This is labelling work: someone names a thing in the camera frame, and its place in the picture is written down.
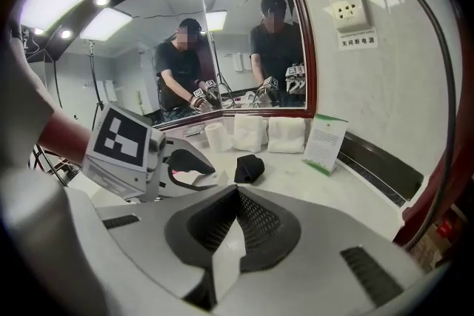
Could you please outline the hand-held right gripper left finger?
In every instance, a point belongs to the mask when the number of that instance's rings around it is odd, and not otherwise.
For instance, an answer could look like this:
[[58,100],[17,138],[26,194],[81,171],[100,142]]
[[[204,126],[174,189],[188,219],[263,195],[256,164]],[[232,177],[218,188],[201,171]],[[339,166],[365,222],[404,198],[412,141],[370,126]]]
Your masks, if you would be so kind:
[[[203,201],[221,189],[217,186],[163,201],[100,207],[96,211],[102,220],[129,214],[136,215],[139,221],[112,228],[109,233],[138,268],[168,292],[183,298],[198,285],[204,270],[184,264],[174,255],[166,242],[164,227],[175,212]],[[235,224],[230,227],[224,241],[211,256],[211,262],[214,289],[217,298],[222,299],[237,281],[237,226]]]

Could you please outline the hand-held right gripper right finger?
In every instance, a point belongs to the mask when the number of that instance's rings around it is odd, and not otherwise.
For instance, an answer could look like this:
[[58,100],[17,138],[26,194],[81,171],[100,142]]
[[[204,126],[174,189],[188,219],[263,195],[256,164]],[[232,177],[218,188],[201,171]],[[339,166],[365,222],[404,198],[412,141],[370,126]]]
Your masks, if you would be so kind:
[[274,192],[257,193],[293,213],[301,237],[272,269],[241,275],[221,301],[221,316],[359,316],[375,310],[341,256],[352,247],[363,248],[402,289],[423,278],[402,248],[350,215]]

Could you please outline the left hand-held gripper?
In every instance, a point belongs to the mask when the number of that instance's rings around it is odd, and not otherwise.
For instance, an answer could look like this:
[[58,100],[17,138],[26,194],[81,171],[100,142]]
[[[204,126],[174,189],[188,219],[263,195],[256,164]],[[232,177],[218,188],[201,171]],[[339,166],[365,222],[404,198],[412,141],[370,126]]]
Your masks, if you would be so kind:
[[165,134],[108,104],[92,131],[82,174],[125,201],[154,201],[190,195],[218,184],[194,186],[160,182],[160,166],[171,170],[212,174],[210,161],[190,142]]

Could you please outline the metal soap dish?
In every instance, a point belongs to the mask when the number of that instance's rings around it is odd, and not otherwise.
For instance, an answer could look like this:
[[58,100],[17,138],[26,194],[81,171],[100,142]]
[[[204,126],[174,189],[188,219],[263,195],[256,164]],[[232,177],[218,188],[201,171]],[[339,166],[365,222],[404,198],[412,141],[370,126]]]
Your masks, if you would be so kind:
[[186,129],[183,130],[182,135],[185,138],[194,136],[194,135],[199,135],[203,133],[205,128],[205,124],[194,124]]

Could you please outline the person's left forearm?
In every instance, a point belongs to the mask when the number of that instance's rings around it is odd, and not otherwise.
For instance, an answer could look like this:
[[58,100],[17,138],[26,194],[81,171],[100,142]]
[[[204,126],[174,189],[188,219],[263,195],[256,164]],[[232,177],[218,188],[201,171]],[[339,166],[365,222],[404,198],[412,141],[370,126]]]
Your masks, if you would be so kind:
[[81,166],[91,135],[88,128],[55,108],[39,137],[39,145]]

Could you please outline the toilet paper roll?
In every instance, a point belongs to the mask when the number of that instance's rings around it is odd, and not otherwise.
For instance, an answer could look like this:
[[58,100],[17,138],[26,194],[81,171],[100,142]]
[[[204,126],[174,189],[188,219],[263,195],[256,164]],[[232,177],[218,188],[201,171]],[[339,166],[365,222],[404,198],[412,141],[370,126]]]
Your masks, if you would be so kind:
[[208,124],[204,128],[210,149],[213,152],[226,152],[232,147],[232,141],[226,128],[220,122]]

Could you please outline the white folded towel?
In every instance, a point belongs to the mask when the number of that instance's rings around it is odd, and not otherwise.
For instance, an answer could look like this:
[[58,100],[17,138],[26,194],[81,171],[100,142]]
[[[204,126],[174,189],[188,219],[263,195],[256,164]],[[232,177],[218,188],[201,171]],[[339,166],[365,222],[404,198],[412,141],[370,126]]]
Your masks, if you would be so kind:
[[264,137],[264,118],[237,114],[234,118],[233,147],[252,153],[260,152]]
[[273,153],[303,153],[305,130],[303,118],[269,118],[267,150]]

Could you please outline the white green sign card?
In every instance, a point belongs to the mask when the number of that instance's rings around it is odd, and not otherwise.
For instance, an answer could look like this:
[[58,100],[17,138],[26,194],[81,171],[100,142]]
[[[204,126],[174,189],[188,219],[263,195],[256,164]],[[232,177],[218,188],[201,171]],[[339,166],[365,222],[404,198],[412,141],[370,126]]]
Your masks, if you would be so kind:
[[326,176],[330,176],[344,141],[348,121],[315,114],[302,161]]

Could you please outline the long black tray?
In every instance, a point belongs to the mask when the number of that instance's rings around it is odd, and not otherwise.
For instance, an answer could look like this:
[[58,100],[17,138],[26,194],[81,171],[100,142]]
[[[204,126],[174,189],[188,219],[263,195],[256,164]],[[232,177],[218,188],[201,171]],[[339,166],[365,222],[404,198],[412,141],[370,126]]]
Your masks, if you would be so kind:
[[338,159],[398,207],[414,197],[424,179],[399,158],[350,132],[345,133]]

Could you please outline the large wood-framed mirror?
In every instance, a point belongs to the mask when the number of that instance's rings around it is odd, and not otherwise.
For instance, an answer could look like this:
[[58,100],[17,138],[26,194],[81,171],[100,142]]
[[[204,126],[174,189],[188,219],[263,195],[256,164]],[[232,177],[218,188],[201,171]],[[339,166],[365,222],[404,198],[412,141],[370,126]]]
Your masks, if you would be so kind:
[[41,68],[54,99],[85,126],[98,116],[99,105],[109,102],[160,124],[170,96],[156,68],[157,47],[173,39],[181,21],[203,23],[204,1],[109,0],[108,7],[130,21],[104,41],[81,37],[101,12],[96,1],[84,0],[47,32],[32,34],[27,60]]

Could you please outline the black tripod stand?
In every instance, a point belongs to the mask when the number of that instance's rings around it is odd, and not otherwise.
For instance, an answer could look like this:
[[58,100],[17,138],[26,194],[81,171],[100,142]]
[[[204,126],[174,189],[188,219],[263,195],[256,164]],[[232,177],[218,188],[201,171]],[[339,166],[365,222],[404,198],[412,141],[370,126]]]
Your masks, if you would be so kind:
[[79,168],[74,163],[38,144],[30,154],[27,167],[54,177],[63,186],[68,186],[79,173]]

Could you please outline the red carton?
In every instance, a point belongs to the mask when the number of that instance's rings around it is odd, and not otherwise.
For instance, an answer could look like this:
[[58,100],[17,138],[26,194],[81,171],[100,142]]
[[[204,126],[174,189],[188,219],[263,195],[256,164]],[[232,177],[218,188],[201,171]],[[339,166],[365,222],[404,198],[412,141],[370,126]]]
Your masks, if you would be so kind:
[[450,238],[453,233],[453,225],[449,220],[443,220],[436,229],[436,232],[441,238]]

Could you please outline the narrow wood-framed mirror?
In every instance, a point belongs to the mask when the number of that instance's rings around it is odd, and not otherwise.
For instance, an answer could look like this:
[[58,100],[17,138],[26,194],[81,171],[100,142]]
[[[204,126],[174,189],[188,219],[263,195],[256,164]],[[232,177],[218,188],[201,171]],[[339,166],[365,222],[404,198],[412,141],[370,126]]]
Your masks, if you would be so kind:
[[316,52],[305,0],[203,0],[227,115],[309,118]]

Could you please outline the white label sticker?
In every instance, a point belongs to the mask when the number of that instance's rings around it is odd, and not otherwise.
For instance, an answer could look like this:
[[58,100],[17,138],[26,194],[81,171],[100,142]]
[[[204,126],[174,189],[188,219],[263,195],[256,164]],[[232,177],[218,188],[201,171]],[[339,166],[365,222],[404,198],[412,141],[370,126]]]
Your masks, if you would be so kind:
[[337,33],[338,47],[341,51],[366,50],[378,47],[378,36],[375,27],[350,33]]

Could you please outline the dark wooden door frame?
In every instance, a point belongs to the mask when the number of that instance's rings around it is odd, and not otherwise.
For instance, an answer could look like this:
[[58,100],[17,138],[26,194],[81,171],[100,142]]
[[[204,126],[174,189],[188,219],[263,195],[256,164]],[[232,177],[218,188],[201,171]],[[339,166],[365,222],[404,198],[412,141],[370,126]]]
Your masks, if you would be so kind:
[[[394,242],[399,246],[407,244],[423,224],[433,202],[434,194],[441,183],[443,170],[444,157],[439,161],[438,166],[429,178],[427,187],[418,200],[413,206],[403,212],[404,226],[394,238]],[[449,181],[442,202],[435,212],[437,218],[445,213],[450,208],[450,205],[458,199],[473,175],[474,128],[468,123],[459,123],[455,131],[455,149]]]

